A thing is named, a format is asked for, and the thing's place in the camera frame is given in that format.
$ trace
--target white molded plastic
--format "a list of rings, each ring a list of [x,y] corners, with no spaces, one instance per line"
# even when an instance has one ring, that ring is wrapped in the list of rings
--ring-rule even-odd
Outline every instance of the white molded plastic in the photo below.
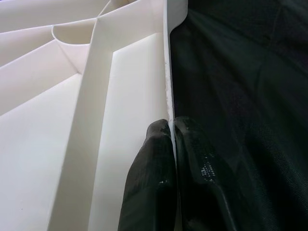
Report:
[[[0,230],[117,230],[148,125],[173,129],[169,34],[186,14],[187,0],[0,2]]]

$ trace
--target plastic partition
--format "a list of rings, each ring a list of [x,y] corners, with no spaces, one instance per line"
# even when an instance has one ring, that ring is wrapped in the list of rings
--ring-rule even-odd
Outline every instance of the plastic partition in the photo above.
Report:
[[[0,3],[0,230],[116,230],[148,125],[173,120],[187,1],[29,1]]]

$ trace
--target white plastic part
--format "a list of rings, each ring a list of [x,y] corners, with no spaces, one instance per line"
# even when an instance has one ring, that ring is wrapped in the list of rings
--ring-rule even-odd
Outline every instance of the white plastic part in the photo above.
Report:
[[[51,26],[0,33],[0,67],[52,39]]]
[[[2,0],[0,33],[97,17],[108,0]]]
[[[54,40],[0,67],[0,115],[76,73]]]
[[[0,230],[47,229],[81,76],[0,116]]]
[[[169,34],[186,14],[187,0],[0,2],[0,42],[23,37],[0,43],[11,57],[0,53],[0,230],[117,230],[148,125],[165,118],[173,131]]]
[[[52,35],[79,73],[83,73],[96,19],[55,25]]]

